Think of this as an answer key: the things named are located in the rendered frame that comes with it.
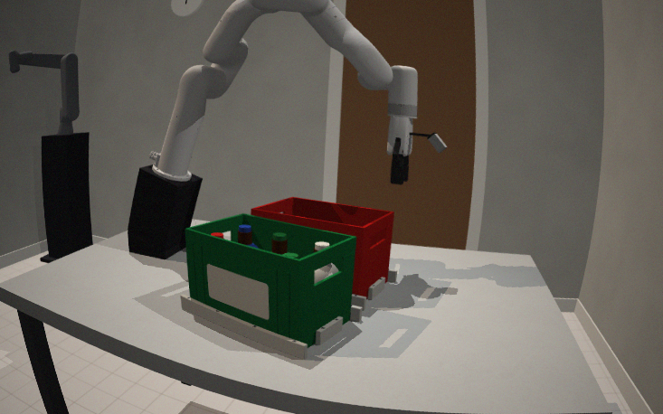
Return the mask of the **white bottle with grey label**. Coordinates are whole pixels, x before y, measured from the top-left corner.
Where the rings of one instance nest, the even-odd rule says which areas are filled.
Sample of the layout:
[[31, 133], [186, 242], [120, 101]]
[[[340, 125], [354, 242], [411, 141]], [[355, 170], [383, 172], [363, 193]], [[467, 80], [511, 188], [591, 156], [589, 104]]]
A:
[[[327, 243], [327, 242], [316, 242], [314, 252], [320, 251], [320, 250], [325, 249], [327, 247], [329, 247], [329, 243]], [[339, 270], [337, 269], [337, 267], [333, 263], [330, 263], [328, 265], [325, 265], [322, 268], [319, 268], [319, 269], [315, 270], [315, 281], [314, 281], [315, 284], [317, 282], [321, 281], [322, 279], [327, 278], [327, 277], [337, 273], [338, 271]]]

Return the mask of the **red plastic crate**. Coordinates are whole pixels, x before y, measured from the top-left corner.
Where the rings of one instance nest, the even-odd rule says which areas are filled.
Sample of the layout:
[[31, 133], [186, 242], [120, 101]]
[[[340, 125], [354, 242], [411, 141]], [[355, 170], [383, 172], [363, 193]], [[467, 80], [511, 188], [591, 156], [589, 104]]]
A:
[[389, 211], [290, 197], [275, 202], [263, 218], [356, 236], [352, 294], [367, 299], [372, 284], [388, 279], [393, 216]]

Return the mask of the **green plastic crate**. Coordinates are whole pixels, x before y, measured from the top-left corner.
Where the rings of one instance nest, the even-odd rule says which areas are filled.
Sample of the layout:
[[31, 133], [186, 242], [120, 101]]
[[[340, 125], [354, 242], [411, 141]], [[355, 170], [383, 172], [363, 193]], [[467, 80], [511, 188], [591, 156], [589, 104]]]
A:
[[[237, 243], [240, 225], [251, 225], [258, 249]], [[211, 235], [227, 231], [231, 240]], [[298, 259], [270, 252], [274, 232], [287, 234]], [[329, 247], [314, 253], [316, 242]], [[355, 247], [356, 236], [245, 213], [212, 221], [190, 258], [190, 297], [310, 347], [316, 330], [339, 316], [350, 320]], [[314, 285], [315, 270], [330, 263], [339, 271]]]

